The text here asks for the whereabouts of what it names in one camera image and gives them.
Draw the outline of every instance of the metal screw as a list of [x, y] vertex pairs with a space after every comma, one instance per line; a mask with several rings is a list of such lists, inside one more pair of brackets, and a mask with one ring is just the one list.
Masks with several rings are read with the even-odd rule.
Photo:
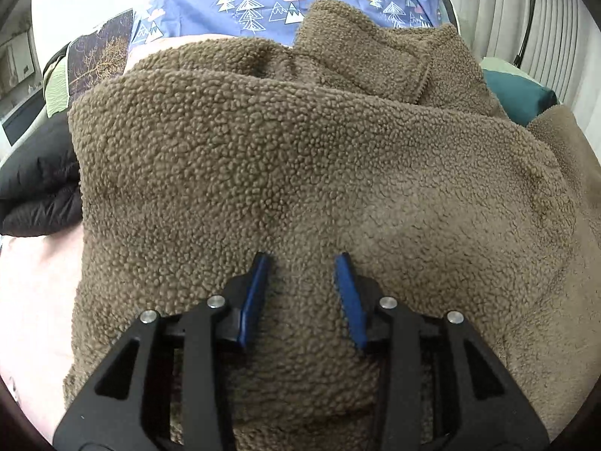
[[144, 310], [144, 312], [140, 314], [140, 320], [143, 324], [150, 324], [151, 322], [154, 322], [157, 317], [158, 314], [154, 310]]
[[397, 301], [393, 297], [380, 298], [380, 307], [383, 309], [394, 309], [397, 305]]
[[451, 310], [447, 314], [447, 319], [449, 322], [451, 322], [451, 324], [461, 324], [464, 321], [464, 315], [457, 310]]
[[225, 305], [225, 298], [221, 295], [213, 295], [208, 298], [207, 305], [211, 307], [211, 309], [220, 309]]

